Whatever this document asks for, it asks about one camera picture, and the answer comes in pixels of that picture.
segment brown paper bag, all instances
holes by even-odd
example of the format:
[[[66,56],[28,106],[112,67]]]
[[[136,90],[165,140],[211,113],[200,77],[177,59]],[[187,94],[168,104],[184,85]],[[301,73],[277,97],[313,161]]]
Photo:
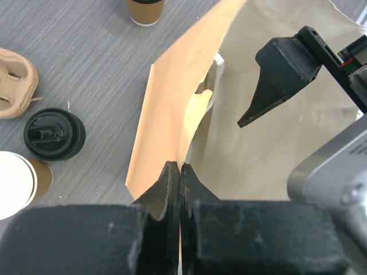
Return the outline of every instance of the brown paper bag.
[[[126,179],[132,196],[171,160],[191,163],[219,198],[286,199],[292,169],[357,113],[322,68],[291,100],[238,127],[259,78],[255,54],[305,25],[335,52],[363,32],[329,0],[222,0],[181,36],[151,67]]]

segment gray table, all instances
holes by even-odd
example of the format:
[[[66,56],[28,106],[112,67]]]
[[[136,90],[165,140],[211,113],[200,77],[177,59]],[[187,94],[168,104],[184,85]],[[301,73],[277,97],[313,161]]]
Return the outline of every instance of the gray table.
[[[167,0],[161,20],[142,28],[123,0],[1,0],[0,47],[36,66],[36,96],[44,99],[0,121],[0,151],[29,156],[22,141],[27,119],[46,107],[66,109],[68,101],[87,129],[77,156],[50,164],[53,186],[38,204],[132,201],[124,182],[150,64],[216,2]],[[354,2],[338,6],[356,20],[365,3]],[[0,221],[0,236],[10,220]]]

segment black cup lid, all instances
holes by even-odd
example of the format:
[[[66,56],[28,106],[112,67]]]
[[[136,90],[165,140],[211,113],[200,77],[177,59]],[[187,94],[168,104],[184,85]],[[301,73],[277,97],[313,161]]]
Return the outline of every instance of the black cup lid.
[[[83,147],[85,129],[73,114],[58,108],[43,109],[26,123],[24,141],[28,150],[43,160],[64,160]]]
[[[163,0],[133,0],[133,1],[139,4],[155,4]]]

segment red wire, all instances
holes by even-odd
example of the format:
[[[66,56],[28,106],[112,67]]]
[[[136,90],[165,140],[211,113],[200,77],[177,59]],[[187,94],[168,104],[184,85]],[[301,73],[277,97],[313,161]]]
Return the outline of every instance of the red wire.
[[[349,65],[350,63],[352,63],[354,61],[354,57],[352,57],[350,60],[348,60],[347,62],[344,62],[341,67],[344,68],[345,66]]]

